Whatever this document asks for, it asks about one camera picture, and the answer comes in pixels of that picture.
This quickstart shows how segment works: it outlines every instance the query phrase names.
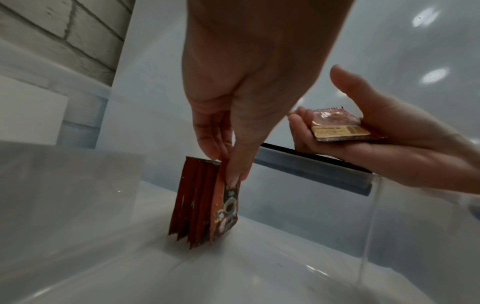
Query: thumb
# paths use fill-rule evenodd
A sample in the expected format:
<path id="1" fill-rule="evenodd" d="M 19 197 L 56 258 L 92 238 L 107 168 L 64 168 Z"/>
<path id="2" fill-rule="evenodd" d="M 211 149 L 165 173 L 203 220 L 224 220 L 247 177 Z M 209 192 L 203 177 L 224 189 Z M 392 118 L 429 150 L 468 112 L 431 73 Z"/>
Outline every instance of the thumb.
<path id="1" fill-rule="evenodd" d="M 226 166 L 225 181 L 228 186 L 234 187 L 239 179 L 246 178 L 262 143 L 246 143 L 240 138 L 235 140 L 235 145 Z"/>
<path id="2" fill-rule="evenodd" d="M 372 88 L 360 75 L 350 73 L 339 65 L 331 68 L 330 79 L 337 89 L 355 102 L 364 116 L 393 102 Z"/>

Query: hand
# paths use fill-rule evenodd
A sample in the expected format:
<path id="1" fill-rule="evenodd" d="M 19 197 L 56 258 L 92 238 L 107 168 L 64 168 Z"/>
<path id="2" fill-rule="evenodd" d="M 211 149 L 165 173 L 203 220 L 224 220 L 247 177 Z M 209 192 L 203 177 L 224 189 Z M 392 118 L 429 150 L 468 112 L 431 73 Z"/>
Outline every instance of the hand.
<path id="1" fill-rule="evenodd" d="M 203 152 L 229 159 L 230 186 L 316 81 L 352 2 L 189 0 L 185 94 Z"/>
<path id="2" fill-rule="evenodd" d="M 388 136 L 388 143 L 318 142 L 309 129 L 313 111 L 300 107 L 288 117 L 296 150 L 330 155 L 406 186 L 480 193 L 480 153 L 458 131 L 378 93 L 339 66 L 331 69 L 330 78 L 360 108 L 362 122 Z"/>

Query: red packet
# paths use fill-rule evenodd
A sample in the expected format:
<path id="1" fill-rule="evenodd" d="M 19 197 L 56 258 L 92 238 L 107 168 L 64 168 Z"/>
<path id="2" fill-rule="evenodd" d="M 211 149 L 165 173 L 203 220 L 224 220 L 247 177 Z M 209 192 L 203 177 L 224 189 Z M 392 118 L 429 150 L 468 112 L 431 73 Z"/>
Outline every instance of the red packet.
<path id="1" fill-rule="evenodd" d="M 362 124 L 360 118 L 344 108 L 313 111 L 311 131 L 318 141 L 375 140 L 385 136 Z"/>
<path id="2" fill-rule="evenodd" d="M 168 234 L 187 236 L 190 248 L 214 242 L 238 221 L 240 183 L 225 184 L 227 163 L 187 157 Z"/>

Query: packet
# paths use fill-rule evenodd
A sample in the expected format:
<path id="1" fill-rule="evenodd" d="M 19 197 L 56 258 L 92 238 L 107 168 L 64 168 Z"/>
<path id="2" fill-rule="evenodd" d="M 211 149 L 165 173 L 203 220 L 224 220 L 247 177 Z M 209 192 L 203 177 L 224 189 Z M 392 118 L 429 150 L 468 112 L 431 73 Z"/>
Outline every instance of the packet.
<path id="1" fill-rule="evenodd" d="M 187 237 L 190 249 L 213 243 L 238 221 L 240 183 L 225 184 L 226 162 L 187 157 L 168 234 Z"/>
<path id="2" fill-rule="evenodd" d="M 362 124 L 360 118 L 342 108 L 313 111 L 311 131 L 318 141 L 375 140 L 380 135 Z"/>

